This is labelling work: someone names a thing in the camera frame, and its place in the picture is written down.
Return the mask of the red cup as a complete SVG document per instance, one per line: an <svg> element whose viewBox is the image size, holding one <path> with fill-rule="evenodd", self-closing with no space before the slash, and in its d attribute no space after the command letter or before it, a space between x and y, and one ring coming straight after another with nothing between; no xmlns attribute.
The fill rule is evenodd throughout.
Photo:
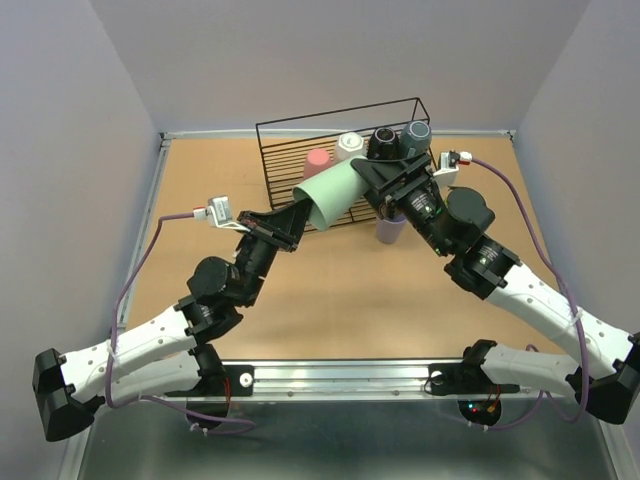
<svg viewBox="0 0 640 480"><path fill-rule="evenodd" d="M304 168L303 179L311 178L332 166L330 153L324 148L314 148L308 151Z"/></svg>

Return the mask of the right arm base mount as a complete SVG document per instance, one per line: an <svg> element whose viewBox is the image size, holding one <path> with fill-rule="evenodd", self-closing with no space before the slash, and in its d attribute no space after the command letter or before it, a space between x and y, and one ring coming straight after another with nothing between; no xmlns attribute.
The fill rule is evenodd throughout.
<svg viewBox="0 0 640 480"><path fill-rule="evenodd" d="M435 396L515 394L520 392L520 386L496 383L477 365L439 362L429 365L423 391Z"/></svg>

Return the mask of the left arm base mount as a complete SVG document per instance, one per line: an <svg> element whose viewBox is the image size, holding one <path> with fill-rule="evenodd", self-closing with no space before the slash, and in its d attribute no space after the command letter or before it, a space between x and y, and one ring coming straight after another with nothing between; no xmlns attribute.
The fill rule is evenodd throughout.
<svg viewBox="0 0 640 480"><path fill-rule="evenodd" d="M196 385L186 391L187 397L234 397L253 395L255 368L250 364L222 364L205 372Z"/></svg>

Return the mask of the black mug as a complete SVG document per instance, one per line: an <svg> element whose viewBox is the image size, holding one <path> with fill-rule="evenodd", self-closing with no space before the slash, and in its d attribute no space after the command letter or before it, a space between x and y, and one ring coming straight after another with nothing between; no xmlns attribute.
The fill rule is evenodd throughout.
<svg viewBox="0 0 640 480"><path fill-rule="evenodd" d="M371 160L393 160L397 158L399 138L395 130L379 127L373 131L367 147L367 158Z"/></svg>

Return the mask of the blue-grey mug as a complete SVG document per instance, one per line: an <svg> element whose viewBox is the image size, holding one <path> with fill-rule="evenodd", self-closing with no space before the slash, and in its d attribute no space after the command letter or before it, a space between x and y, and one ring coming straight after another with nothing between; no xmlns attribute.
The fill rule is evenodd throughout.
<svg viewBox="0 0 640 480"><path fill-rule="evenodd" d="M430 125L421 120L408 122L399 136L398 156L410 158L430 148L432 131Z"/></svg>

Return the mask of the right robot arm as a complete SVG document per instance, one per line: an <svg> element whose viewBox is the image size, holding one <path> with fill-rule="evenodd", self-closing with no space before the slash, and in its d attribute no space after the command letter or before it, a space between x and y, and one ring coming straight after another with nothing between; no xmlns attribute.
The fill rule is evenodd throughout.
<svg viewBox="0 0 640 480"><path fill-rule="evenodd" d="M400 213L440 257L462 290L499 307L543 334L562 354L515 350L492 340L468 347L460 363L427 384L434 395L499 395L518 387L574 399L581 411L623 424L639 395L639 337L577 305L564 285L552 287L486 231L495 219L474 189L440 191L425 155L401 160L356 159L366 200Z"/></svg>

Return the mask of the white mug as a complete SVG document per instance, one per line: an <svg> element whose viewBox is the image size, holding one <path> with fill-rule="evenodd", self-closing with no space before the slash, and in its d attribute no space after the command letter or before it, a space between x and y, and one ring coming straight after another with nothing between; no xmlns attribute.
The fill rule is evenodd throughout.
<svg viewBox="0 0 640 480"><path fill-rule="evenodd" d="M333 159L336 163L348 160L366 152L365 140L356 132L341 134L334 145Z"/></svg>

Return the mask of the green cup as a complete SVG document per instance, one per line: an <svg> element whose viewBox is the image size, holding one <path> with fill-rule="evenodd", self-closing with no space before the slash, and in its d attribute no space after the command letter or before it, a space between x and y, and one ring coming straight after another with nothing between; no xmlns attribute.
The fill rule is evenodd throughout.
<svg viewBox="0 0 640 480"><path fill-rule="evenodd" d="M352 165L355 160L364 157L344 160L293 188L295 201L312 202L308 222L317 230L326 231L369 189Z"/></svg>

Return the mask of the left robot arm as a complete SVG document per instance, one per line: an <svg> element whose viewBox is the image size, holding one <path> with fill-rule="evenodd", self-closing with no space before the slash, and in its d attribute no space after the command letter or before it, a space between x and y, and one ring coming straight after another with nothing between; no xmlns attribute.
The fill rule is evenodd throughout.
<svg viewBox="0 0 640 480"><path fill-rule="evenodd" d="M212 342L241 322L241 309L256 303L276 255L297 249L311 210L311 201L301 200L232 219L227 198L218 197L189 213L160 217L160 224L208 221L240 233L233 259L201 260L187 281L188 295L131 330L121 333L113 326L109 339L91 347L39 353L32 388L46 440L84 431L103 406L161 403L173 392L220 389L229 396L232 385Z"/></svg>

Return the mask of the purple cup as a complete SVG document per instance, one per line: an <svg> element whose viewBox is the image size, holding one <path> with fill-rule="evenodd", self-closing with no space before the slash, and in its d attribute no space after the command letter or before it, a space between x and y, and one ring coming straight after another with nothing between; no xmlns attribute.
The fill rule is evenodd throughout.
<svg viewBox="0 0 640 480"><path fill-rule="evenodd" d="M394 218L377 218L375 237L382 244L392 245L398 241L405 224L404 215Z"/></svg>

